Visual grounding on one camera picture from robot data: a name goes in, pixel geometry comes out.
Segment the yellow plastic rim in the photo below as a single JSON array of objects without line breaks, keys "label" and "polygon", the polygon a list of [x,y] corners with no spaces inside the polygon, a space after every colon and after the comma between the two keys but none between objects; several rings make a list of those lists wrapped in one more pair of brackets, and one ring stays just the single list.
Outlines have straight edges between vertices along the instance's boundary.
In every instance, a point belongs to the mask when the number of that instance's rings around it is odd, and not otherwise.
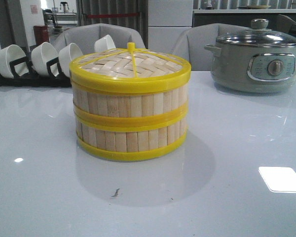
[{"label": "yellow plastic rim", "polygon": [[79,144],[87,150],[87,152],[100,156],[107,159],[112,160],[119,160],[119,161],[140,161],[140,160],[146,160],[146,159],[152,159],[156,157],[163,156],[167,153],[170,153],[171,151],[178,148],[180,145],[183,144],[183,142],[186,139],[186,132],[175,142],[169,144],[168,146],[149,150],[149,151],[142,151],[142,152],[111,152],[106,151],[103,149],[99,149],[96,147],[93,147],[84,141],[80,137],[78,137]]},{"label": "yellow plastic rim", "polygon": [[72,84],[80,87],[83,90],[95,93],[114,93],[114,94],[149,94],[149,93],[161,93],[185,85],[190,79],[191,65],[183,58],[171,55],[175,58],[165,57],[153,52],[147,52],[147,49],[133,48],[129,46],[128,49],[120,49],[119,53],[129,51],[133,61],[134,52],[142,52],[148,54],[154,54],[160,58],[167,59],[182,65],[182,69],[178,72],[167,74],[164,76],[140,78],[137,77],[136,69],[134,69],[134,77],[122,78],[122,77],[109,77],[100,74],[88,72],[81,67],[84,64],[80,64],[79,61],[85,58],[87,55],[78,57],[70,62],[71,81]]},{"label": "yellow plastic rim", "polygon": [[119,118],[90,114],[74,104],[74,113],[81,123],[105,131],[140,132],[167,127],[183,119],[188,112],[188,101],[175,110],[160,115]]}]

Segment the small insect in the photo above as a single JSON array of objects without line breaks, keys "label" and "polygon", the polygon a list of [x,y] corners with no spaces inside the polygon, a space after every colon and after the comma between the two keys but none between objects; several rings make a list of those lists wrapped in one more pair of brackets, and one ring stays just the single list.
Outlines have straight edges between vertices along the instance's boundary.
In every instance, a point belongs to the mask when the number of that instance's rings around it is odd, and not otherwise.
[{"label": "small insect", "polygon": [[115,194],[113,195],[113,196],[111,196],[112,198],[115,198],[115,197],[117,197],[118,196],[118,191],[119,191],[120,189],[116,189],[116,191],[115,191]]}]

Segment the glossy tabletop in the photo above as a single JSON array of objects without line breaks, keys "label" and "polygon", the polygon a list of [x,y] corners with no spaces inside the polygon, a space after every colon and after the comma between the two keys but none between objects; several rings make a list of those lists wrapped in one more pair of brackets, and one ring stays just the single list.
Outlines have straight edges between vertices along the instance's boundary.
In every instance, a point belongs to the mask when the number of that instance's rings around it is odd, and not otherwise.
[{"label": "glossy tabletop", "polygon": [[296,85],[192,72],[185,143],[141,162],[79,147],[72,100],[0,87],[0,237],[296,237]]}]

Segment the lid handle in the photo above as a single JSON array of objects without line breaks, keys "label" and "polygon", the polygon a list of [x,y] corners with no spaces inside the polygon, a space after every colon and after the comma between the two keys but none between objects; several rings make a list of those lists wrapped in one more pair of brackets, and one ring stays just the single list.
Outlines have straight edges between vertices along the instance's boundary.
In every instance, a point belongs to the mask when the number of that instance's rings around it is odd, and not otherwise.
[{"label": "lid handle", "polygon": [[251,28],[254,30],[266,29],[267,25],[268,25],[267,19],[253,19],[253,20],[251,20]]}]

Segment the woven bamboo lid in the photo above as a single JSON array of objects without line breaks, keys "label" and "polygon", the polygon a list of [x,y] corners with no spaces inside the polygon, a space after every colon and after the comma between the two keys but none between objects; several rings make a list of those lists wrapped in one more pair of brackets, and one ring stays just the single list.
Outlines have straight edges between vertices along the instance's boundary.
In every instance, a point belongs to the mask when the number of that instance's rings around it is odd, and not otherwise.
[{"label": "woven bamboo lid", "polygon": [[180,57],[135,48],[111,49],[76,58],[70,63],[71,81],[98,93],[159,93],[186,84],[191,66]]}]

